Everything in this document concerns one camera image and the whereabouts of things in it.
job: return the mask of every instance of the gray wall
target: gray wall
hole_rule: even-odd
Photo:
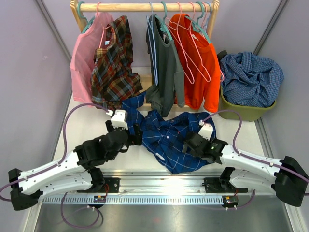
[[[53,21],[72,53],[76,38],[80,31],[69,6],[69,0],[41,0],[47,7]],[[188,3],[188,0],[178,0],[180,3]],[[87,3],[98,1],[84,0]],[[148,0],[105,0],[103,3],[148,3]],[[160,3],[161,0],[152,0],[152,3]],[[165,0],[166,3],[175,3],[175,0]],[[226,49],[228,52],[253,52],[261,38],[273,12],[280,0],[220,0],[220,9],[211,41],[220,52]],[[88,20],[95,13],[86,13]],[[146,45],[146,15],[151,13],[112,13],[114,19],[121,15],[127,15],[133,38],[134,67],[149,67],[150,59]]]
[[[8,171],[51,160],[70,95],[69,61],[33,0],[0,7],[0,186]],[[2,193],[9,198],[9,190]],[[1,232],[17,232],[27,211],[0,201]]]
[[[309,174],[308,9],[308,0],[289,1],[260,55],[278,62],[285,76],[276,108],[263,117],[275,155],[296,158]],[[309,197],[301,211],[309,228]]]

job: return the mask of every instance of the laundry basket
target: laundry basket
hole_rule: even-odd
[[[265,112],[271,110],[277,104],[277,100],[268,107],[268,108],[260,108],[260,107],[252,107],[252,106],[243,106],[243,105],[234,105],[229,103],[223,96],[223,90],[220,89],[220,103],[219,110],[233,110],[238,112],[242,116],[242,120],[245,121],[255,121],[259,119]],[[219,113],[222,118],[225,119],[239,119],[238,116],[232,112],[223,112]]]

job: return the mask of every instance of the shirt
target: shirt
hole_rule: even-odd
[[[112,15],[100,12],[90,28],[77,37],[70,63],[73,98],[75,101],[91,103],[91,72],[95,66],[93,56],[100,44],[103,33],[101,23],[106,26],[113,22]]]
[[[244,52],[226,55],[220,64],[225,75],[223,94],[228,102],[253,107],[274,103],[284,79],[275,61]]]
[[[172,17],[171,21],[177,23],[180,17],[179,25],[185,28],[189,28],[191,21],[185,18],[185,16],[188,15],[176,14]],[[173,28],[176,28],[176,24],[170,23],[169,25],[172,26]],[[170,32],[174,40],[176,38],[178,39],[175,30],[171,29]],[[201,59],[199,58],[197,49],[194,46],[189,31],[182,29],[181,27],[178,27],[178,34],[184,50],[187,52],[188,56],[192,59],[192,61],[196,64],[198,69],[203,73],[203,75],[207,79],[209,79],[206,70],[202,67],[202,64],[206,67],[211,77],[211,81],[207,82],[204,79],[204,77],[200,74],[200,72],[197,70],[197,68],[193,65],[191,60],[187,58],[188,66],[193,73],[195,82],[194,84],[191,84],[190,81],[187,78],[185,78],[184,81],[185,104],[190,106],[190,108],[197,110],[200,108],[204,97],[205,99],[204,109],[214,113],[218,111],[219,106],[219,90],[220,90],[220,76],[221,76],[219,61],[213,44],[209,44],[202,35],[193,31],[193,29],[191,29],[191,33],[193,34],[193,37],[196,38],[194,40],[196,42],[198,51],[201,55],[202,62]],[[183,66],[185,73],[188,75],[189,78],[192,78],[192,75],[189,69],[187,68],[186,60],[183,51],[181,49],[181,46],[178,44],[178,42],[175,42],[175,46],[178,52],[179,60]]]
[[[134,134],[133,125],[140,124],[143,132],[142,145],[154,154],[159,163],[164,165],[173,174],[192,172],[208,164],[201,158],[194,157],[187,152],[182,152],[186,135],[189,131],[198,133],[198,122],[209,116],[208,113],[191,114],[184,112],[171,120],[164,120],[157,111],[149,111],[146,117],[138,112],[144,102],[145,93],[122,101],[122,109],[127,111],[126,122],[131,134]],[[213,126],[211,140],[216,137],[213,120],[206,121]]]
[[[162,117],[167,117],[171,110],[175,94],[177,95],[177,104],[184,107],[184,71],[179,61],[177,50],[173,40],[165,39],[161,31],[160,21],[155,15],[150,16],[149,24],[147,24],[146,41],[148,45],[148,53],[156,51],[156,68],[158,74],[158,85],[154,81],[153,61],[151,62],[151,73],[153,84],[146,90],[146,102],[151,103],[151,108],[157,110]],[[155,49],[151,33],[151,23],[153,23],[153,32],[155,40]]]
[[[121,100],[142,90],[140,76],[132,73],[133,43],[127,16],[106,29],[107,48],[98,48],[91,77],[92,102],[108,109],[120,109]]]

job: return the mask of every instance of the clothing rack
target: clothing rack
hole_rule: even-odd
[[[70,0],[70,8],[72,9],[75,20],[78,24],[80,31],[82,32],[87,25],[85,19],[80,18],[78,15],[78,0]],[[182,12],[194,12],[194,8],[190,3],[180,3]],[[211,3],[211,16],[208,21],[208,26],[206,33],[209,38],[211,38],[214,24],[217,18],[220,2],[219,0],[213,0]],[[177,3],[166,3],[168,12],[180,12],[179,5]],[[201,6],[198,3],[194,3],[195,11],[201,12]],[[206,4],[204,7],[205,12],[210,12],[210,6]],[[164,5],[161,3],[152,4],[153,12],[164,12]],[[80,15],[83,15],[83,12],[96,12],[97,3],[82,3],[80,5]],[[100,3],[98,6],[98,12],[151,12],[151,6],[149,3]],[[140,75],[140,81],[143,86],[143,89],[146,90],[152,84],[152,77],[150,75]],[[140,110],[151,110],[150,104],[145,103]],[[185,105],[183,108],[173,105],[170,111],[179,111],[179,112],[195,112],[189,106]]]

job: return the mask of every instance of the blue plaid shirt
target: blue plaid shirt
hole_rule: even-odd
[[[200,130],[198,122],[209,114],[184,112],[174,119],[165,121],[157,111],[149,111],[144,117],[137,110],[143,105],[144,96],[145,92],[122,101],[122,109],[128,112],[126,122],[130,133],[134,134],[133,124],[139,123],[143,131],[143,146],[173,174],[192,172],[208,164],[205,160],[189,154],[189,148],[186,153],[182,152],[182,149],[187,133],[189,131],[198,133]],[[213,120],[210,118],[207,122],[214,128],[211,136],[211,139],[214,139],[216,130]]]
[[[220,68],[225,75],[223,94],[235,105],[270,107],[284,78],[275,61],[251,52],[226,55]]]

